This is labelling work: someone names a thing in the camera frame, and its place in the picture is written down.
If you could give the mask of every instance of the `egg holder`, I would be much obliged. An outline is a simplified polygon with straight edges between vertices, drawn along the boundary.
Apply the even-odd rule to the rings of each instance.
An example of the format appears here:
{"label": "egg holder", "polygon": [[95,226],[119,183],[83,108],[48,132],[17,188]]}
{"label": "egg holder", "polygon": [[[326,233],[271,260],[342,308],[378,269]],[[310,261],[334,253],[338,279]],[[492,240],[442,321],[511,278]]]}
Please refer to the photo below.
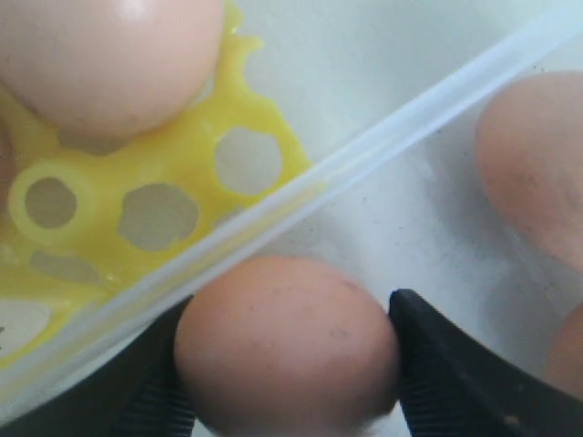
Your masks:
{"label": "egg holder", "polygon": [[[209,235],[234,212],[258,203],[310,167],[275,104],[246,84],[247,60],[262,42],[237,35],[242,18],[228,3],[211,94],[166,126],[105,155],[64,147],[55,127],[0,87],[0,120],[17,167],[7,214],[0,217],[0,299],[33,300],[52,311],[43,332],[0,358],[0,368],[50,339],[87,306],[115,296]],[[281,153],[279,176],[259,194],[227,189],[216,172],[216,147],[238,127],[273,137]],[[31,217],[29,197],[37,184],[46,182],[65,193],[69,202],[51,206],[62,213],[62,222],[41,226]],[[120,234],[128,195],[144,187],[178,188],[195,202],[198,217],[188,236],[164,249],[146,250]],[[58,259],[82,259],[95,271],[96,280],[82,283],[39,271],[31,266],[39,251]]]}

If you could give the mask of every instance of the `brown egg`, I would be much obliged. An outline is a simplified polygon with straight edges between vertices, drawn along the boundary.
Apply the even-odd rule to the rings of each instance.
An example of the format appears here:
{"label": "brown egg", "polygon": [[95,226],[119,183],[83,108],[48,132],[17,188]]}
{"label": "brown egg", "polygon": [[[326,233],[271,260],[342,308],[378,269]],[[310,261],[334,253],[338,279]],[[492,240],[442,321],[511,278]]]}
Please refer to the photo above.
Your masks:
{"label": "brown egg", "polygon": [[8,191],[15,175],[15,157],[10,138],[2,125],[0,125],[0,214],[5,212]]}
{"label": "brown egg", "polygon": [[583,305],[563,322],[548,354],[547,380],[583,401]]}
{"label": "brown egg", "polygon": [[224,0],[5,0],[0,81],[66,130],[135,136],[202,89],[223,15]]}
{"label": "brown egg", "polygon": [[583,270],[583,72],[517,81],[477,128],[486,194],[537,247]]}
{"label": "brown egg", "polygon": [[356,435],[395,403],[382,306],[321,262],[257,258],[189,304],[175,343],[201,421],[225,436]]}

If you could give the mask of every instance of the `yellow egg tray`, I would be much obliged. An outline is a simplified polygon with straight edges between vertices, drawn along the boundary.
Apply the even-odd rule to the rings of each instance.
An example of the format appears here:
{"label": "yellow egg tray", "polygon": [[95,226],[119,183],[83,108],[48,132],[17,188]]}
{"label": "yellow egg tray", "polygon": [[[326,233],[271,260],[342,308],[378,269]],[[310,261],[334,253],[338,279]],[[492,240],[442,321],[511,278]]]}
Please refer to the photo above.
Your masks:
{"label": "yellow egg tray", "polygon": [[[261,41],[238,35],[241,22],[240,11],[228,4],[209,97],[166,126],[105,156],[64,147],[58,129],[0,88],[0,121],[10,137],[18,170],[7,214],[0,221],[0,297],[41,301],[53,311],[43,333],[0,359],[0,368],[51,338],[86,305],[115,296],[209,235],[233,211],[261,201],[309,168],[309,159],[278,108],[246,84],[244,68]],[[257,195],[227,189],[215,168],[216,147],[238,127],[272,136],[281,152],[276,182]],[[74,197],[70,217],[51,227],[39,225],[27,203],[36,184],[47,181],[65,187]],[[148,186],[179,188],[198,207],[196,227],[161,250],[140,249],[118,231],[128,193]],[[98,281],[85,284],[46,275],[31,266],[38,251],[80,258],[95,270]]]}

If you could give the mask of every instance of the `egg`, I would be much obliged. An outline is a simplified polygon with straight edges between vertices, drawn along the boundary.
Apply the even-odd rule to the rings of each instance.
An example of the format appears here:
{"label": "egg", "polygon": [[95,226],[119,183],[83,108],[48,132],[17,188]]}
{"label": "egg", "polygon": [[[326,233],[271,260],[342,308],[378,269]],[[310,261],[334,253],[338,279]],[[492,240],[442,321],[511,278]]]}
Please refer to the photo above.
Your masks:
{"label": "egg", "polygon": [[583,401],[583,305],[563,322],[547,359],[547,381]]}
{"label": "egg", "polygon": [[485,192],[535,246],[583,270],[583,72],[517,80],[481,115]]}
{"label": "egg", "polygon": [[0,125],[0,214],[5,212],[8,191],[15,175],[15,157],[10,138],[2,125]]}
{"label": "egg", "polygon": [[132,137],[204,87],[224,10],[224,0],[4,0],[0,82],[64,130]]}
{"label": "egg", "polygon": [[350,436],[395,404],[399,356],[383,307],[344,273],[250,259],[200,291],[175,362],[200,420],[223,436]]}

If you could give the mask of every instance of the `clear plastic container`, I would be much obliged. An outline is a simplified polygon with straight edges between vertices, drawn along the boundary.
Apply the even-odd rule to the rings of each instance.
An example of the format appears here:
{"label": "clear plastic container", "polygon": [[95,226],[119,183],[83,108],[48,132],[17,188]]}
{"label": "clear plastic container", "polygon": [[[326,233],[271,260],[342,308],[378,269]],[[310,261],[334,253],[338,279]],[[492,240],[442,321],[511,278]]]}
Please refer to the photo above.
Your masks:
{"label": "clear plastic container", "polygon": [[248,79],[315,166],[0,372],[0,422],[65,390],[259,249],[327,259],[381,301],[413,288],[539,374],[550,334],[580,298],[578,277],[489,207],[473,130],[480,102],[512,77],[583,61],[583,40],[573,40],[583,4],[470,3],[239,0],[241,31],[266,42]]}

